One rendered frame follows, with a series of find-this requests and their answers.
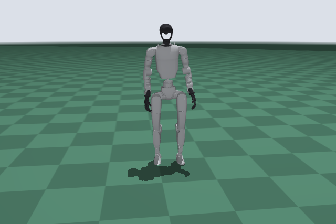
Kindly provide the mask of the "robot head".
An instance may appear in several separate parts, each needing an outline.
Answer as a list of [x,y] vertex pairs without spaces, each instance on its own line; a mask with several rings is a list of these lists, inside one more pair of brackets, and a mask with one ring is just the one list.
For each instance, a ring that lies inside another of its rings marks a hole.
[[[171,36],[170,36],[169,39],[164,39],[163,36],[162,36],[162,33],[164,33],[165,35],[168,34],[168,33],[171,33]],[[171,45],[169,45],[169,43],[170,43],[170,40],[171,40],[172,34],[173,34],[173,28],[172,28],[172,26],[169,25],[169,24],[163,24],[163,25],[161,25],[161,27],[160,27],[160,34],[161,34],[161,37],[163,39],[163,44],[164,44],[162,46],[164,46],[164,47],[171,46]]]

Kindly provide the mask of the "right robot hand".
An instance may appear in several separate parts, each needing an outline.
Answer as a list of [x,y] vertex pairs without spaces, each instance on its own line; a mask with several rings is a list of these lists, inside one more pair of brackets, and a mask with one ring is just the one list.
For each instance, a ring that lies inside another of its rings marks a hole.
[[146,109],[147,111],[149,111],[149,112],[152,111],[152,110],[149,109],[149,106],[151,106],[151,104],[149,103],[149,97],[151,96],[150,94],[151,94],[151,91],[148,90],[148,91],[146,92],[146,95],[144,95],[144,96],[145,96],[145,100],[144,100],[145,109]]

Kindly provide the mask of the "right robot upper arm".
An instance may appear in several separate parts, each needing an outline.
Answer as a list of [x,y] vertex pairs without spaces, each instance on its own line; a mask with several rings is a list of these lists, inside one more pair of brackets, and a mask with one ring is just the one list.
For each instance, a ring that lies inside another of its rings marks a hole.
[[146,76],[152,75],[152,69],[150,66],[152,64],[153,56],[155,55],[156,47],[148,48],[146,51],[145,62],[144,62],[144,69],[146,69]]

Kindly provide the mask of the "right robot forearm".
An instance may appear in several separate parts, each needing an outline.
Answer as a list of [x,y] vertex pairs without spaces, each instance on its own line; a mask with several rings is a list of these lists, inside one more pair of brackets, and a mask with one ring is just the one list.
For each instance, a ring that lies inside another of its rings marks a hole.
[[146,76],[146,69],[143,70],[143,80],[144,80],[144,89],[145,89],[144,94],[146,95],[146,92],[148,90],[151,91],[151,81],[150,81],[151,77]]

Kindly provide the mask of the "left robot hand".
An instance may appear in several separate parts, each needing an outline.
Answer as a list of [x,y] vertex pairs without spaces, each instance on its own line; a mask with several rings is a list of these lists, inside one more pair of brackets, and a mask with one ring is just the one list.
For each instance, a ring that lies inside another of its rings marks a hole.
[[195,103],[196,99],[195,99],[195,95],[194,95],[195,92],[193,92],[192,88],[189,88],[188,91],[189,91],[189,95],[191,95],[191,97],[192,97],[192,103],[194,103],[192,109],[194,109],[196,107],[196,103]]

